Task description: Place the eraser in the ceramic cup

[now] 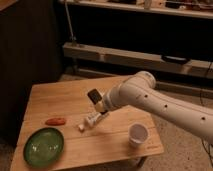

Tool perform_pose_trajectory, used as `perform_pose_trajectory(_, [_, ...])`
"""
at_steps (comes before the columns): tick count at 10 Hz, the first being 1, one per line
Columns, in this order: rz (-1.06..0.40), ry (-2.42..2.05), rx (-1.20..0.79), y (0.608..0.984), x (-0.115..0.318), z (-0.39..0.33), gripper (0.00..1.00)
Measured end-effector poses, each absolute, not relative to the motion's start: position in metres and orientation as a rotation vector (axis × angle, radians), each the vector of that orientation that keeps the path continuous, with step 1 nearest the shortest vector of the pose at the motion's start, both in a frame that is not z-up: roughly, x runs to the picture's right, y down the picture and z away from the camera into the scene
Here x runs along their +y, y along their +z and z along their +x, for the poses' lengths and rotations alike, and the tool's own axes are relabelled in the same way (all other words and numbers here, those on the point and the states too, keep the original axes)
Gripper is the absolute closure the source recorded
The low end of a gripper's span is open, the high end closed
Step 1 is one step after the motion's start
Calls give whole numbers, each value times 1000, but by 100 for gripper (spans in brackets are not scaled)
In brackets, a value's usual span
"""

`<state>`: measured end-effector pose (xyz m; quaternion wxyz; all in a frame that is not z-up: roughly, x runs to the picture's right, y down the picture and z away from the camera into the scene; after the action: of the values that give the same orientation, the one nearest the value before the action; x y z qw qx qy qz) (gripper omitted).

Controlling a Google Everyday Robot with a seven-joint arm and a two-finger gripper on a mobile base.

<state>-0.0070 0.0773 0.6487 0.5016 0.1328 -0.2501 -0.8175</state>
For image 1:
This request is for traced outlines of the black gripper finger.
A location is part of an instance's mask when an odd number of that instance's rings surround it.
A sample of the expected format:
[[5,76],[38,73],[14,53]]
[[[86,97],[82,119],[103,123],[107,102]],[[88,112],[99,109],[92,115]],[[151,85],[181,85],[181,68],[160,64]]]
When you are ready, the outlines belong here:
[[92,101],[93,104],[97,104],[102,100],[102,96],[97,89],[92,89],[87,93],[87,96]]

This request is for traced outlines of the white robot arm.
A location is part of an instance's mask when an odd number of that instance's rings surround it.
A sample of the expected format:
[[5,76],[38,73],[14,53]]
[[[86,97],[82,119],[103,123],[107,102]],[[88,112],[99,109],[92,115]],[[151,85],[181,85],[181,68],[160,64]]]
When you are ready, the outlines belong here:
[[87,95],[101,114],[131,105],[213,144],[213,109],[166,96],[155,90],[155,85],[151,73],[140,71],[103,95],[97,89],[90,90]]

